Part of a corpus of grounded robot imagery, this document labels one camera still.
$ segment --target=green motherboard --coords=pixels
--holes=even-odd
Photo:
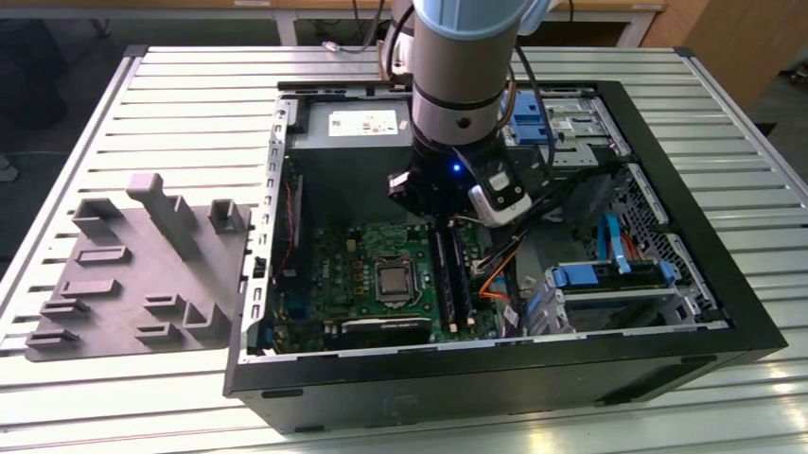
[[[367,225],[346,229],[317,230],[313,247],[313,283],[308,301],[309,321],[330,323],[356,319],[420,317],[432,322],[431,342],[489,339],[497,334],[495,311],[477,310],[475,324],[449,328],[441,319],[428,224]],[[472,225],[460,228],[468,263],[481,256]],[[389,272],[391,279],[383,281]],[[397,290],[397,273],[411,285],[404,298],[388,301],[384,294]],[[322,349],[320,341],[297,342],[298,351]]]

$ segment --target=aluminum extrusion table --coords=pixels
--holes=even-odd
[[[79,200],[133,206],[130,174],[158,171],[168,193],[190,204],[233,198],[257,205],[277,82],[375,79],[379,71],[376,51],[131,50],[0,285],[0,450],[805,452],[808,192],[699,61],[668,49],[541,48],[529,57],[541,79],[624,82],[791,343],[762,362],[644,404],[292,437],[221,396],[226,350],[29,362],[25,340],[75,242]]]

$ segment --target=wooden table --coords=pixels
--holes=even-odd
[[[619,47],[639,47],[667,0],[574,0],[576,22],[627,24]],[[360,17],[375,17],[379,0],[358,0]],[[297,45],[298,19],[353,19],[352,0],[0,0],[0,18],[39,19],[272,19],[282,45]],[[567,2],[545,21],[570,19]],[[385,9],[383,18],[391,17]]]

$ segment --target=white label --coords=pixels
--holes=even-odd
[[[329,115],[329,135],[396,135],[400,133],[396,111],[337,111]]]
[[[508,322],[513,326],[520,325],[520,315],[517,314],[517,311],[511,308],[511,306],[505,307],[505,311],[504,311],[503,315],[505,316],[505,318],[508,319]]]
[[[572,130],[572,122],[570,120],[553,120],[553,129]]]
[[[501,191],[508,187],[508,184],[511,184],[511,180],[508,179],[505,172],[500,172],[497,175],[489,178],[489,183],[492,184],[495,191]]]
[[[234,0],[233,4],[237,7],[269,7],[269,2],[261,0]]]

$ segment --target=ram slot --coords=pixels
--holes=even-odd
[[[449,272],[452,294],[455,296],[455,319],[460,326],[473,326],[472,294],[469,293],[469,276],[464,258],[464,245],[460,242],[457,229],[451,227],[443,235],[445,250],[449,253]]]
[[[457,322],[455,314],[455,294],[452,291],[452,278],[445,245],[445,234],[435,227],[429,228],[429,250],[432,253],[432,268],[435,274],[435,291],[439,296],[439,306],[441,308],[441,322],[452,333],[457,332]]]

